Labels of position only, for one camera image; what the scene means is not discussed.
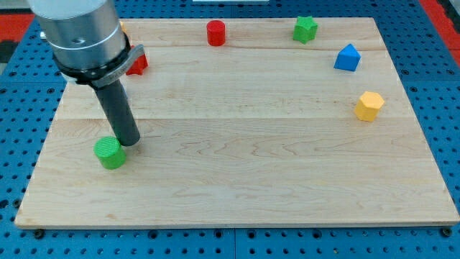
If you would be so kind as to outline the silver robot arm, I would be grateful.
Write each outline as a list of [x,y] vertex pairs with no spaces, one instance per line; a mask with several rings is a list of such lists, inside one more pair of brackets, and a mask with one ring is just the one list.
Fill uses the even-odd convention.
[[144,55],[131,47],[112,0],[28,0],[66,80],[103,88]]

